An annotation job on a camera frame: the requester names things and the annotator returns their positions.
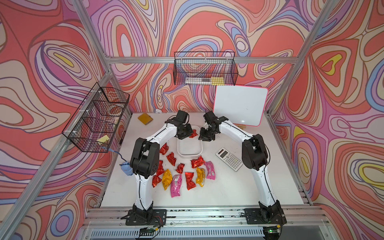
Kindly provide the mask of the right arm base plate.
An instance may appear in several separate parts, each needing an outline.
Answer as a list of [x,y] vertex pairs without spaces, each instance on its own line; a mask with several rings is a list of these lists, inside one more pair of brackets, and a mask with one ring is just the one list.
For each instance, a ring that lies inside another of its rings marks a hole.
[[279,211],[269,211],[267,209],[244,209],[243,217],[246,218],[248,225],[285,225],[287,223],[287,219],[284,213],[280,213]]

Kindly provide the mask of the white plastic storage box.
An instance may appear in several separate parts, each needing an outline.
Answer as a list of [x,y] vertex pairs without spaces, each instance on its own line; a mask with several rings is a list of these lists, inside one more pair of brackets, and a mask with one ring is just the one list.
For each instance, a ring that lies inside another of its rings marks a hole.
[[192,125],[192,129],[196,131],[196,137],[177,140],[177,152],[181,157],[198,157],[203,152],[203,142],[198,137],[200,127]]

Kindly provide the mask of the pink tea bag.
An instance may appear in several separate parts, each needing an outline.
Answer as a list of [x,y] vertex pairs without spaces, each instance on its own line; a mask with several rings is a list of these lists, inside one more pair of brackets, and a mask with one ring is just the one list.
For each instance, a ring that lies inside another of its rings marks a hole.
[[216,171],[214,164],[211,161],[207,161],[204,163],[206,169],[207,169],[207,179],[209,180],[215,180],[216,179]]
[[180,197],[181,196],[181,189],[182,186],[182,175],[177,174],[173,177],[173,180],[171,182],[171,197]]

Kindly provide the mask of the yellow tea bag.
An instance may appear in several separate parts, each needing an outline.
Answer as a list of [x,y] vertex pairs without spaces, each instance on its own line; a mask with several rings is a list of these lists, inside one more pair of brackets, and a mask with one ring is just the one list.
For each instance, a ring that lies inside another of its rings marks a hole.
[[197,179],[196,179],[196,184],[197,185],[200,185],[201,187],[204,186],[205,184],[205,169],[203,168],[196,168],[196,172],[197,172]]
[[167,169],[164,174],[163,174],[163,178],[162,178],[162,185],[163,185],[163,188],[164,190],[166,191],[168,189],[168,187],[171,185],[172,183],[172,180],[173,180],[173,176],[172,176],[172,173],[169,169]]

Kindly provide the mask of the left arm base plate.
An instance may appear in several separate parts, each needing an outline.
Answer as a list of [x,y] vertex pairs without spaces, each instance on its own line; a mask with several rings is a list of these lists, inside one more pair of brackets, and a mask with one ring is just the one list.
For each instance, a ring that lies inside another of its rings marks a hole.
[[166,209],[150,209],[143,211],[140,209],[129,210],[126,216],[126,226],[155,226],[162,227],[166,224]]

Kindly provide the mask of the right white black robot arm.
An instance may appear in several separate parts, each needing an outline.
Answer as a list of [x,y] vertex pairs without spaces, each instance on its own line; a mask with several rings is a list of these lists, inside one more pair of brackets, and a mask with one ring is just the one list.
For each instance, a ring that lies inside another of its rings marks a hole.
[[259,192],[260,218],[267,224],[283,226],[287,223],[280,201],[273,192],[268,175],[270,152],[260,134],[238,128],[228,118],[217,117],[212,111],[203,115],[205,124],[201,127],[199,140],[211,142],[217,134],[224,134],[242,145],[241,160],[251,170]]

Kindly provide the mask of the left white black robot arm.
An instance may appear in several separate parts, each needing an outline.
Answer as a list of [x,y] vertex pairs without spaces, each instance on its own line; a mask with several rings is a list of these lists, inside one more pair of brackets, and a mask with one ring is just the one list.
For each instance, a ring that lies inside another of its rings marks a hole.
[[161,147],[172,138],[183,140],[192,133],[189,114],[179,110],[154,134],[136,140],[130,160],[137,183],[137,199],[133,205],[134,216],[146,220],[153,216],[152,178],[159,168]]

